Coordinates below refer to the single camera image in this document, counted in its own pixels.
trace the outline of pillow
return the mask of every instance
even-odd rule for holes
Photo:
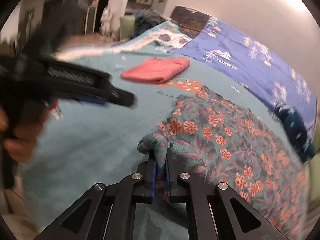
[[[136,17],[134,15],[125,15],[120,17],[120,40],[130,38],[134,32]]]
[[[312,146],[317,153],[313,159],[309,160],[310,169],[310,192],[309,203],[320,203],[320,122],[317,120],[315,127],[315,135],[312,141]]]
[[[309,160],[310,168],[310,192],[309,203],[320,203],[320,154]]]
[[[315,149],[315,152],[318,152],[320,150],[320,120],[317,120],[315,129],[316,131],[313,137],[312,146]]]

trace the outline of black handle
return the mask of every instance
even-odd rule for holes
[[[5,189],[13,188],[14,175],[16,174],[18,164],[4,149],[4,139],[15,137],[13,132],[18,124],[39,122],[39,117],[46,108],[45,104],[38,97],[38,92],[32,90],[20,82],[1,80],[0,104],[8,117],[8,128],[0,137],[3,184]]]

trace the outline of wall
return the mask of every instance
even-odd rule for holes
[[[44,3],[48,0],[22,0],[21,3],[23,4],[23,9],[35,9],[34,18],[31,24],[31,31],[34,31],[42,21]],[[20,21],[23,20],[24,14],[21,10],[20,14]]]
[[[109,0],[108,8],[113,13],[110,28],[116,31],[120,27],[119,17],[123,16],[127,7],[128,0]]]
[[[4,24],[1,30],[0,41],[9,42],[11,38],[17,37],[19,27],[19,15],[20,15],[21,3],[19,3],[13,12],[10,14],[8,20]]]
[[[296,69],[320,96],[320,28],[301,0],[168,0],[202,11],[263,43]]]

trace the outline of folded pink cloth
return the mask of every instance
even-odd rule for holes
[[[161,84],[190,66],[185,57],[159,59],[150,58],[121,73],[125,80],[140,83]]]

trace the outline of floral blanket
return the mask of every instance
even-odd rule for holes
[[[228,183],[287,238],[301,239],[308,194],[304,166],[250,109],[206,87],[196,96],[179,96],[172,114],[138,145],[144,154],[154,150],[158,179],[169,142],[187,172],[207,183]]]

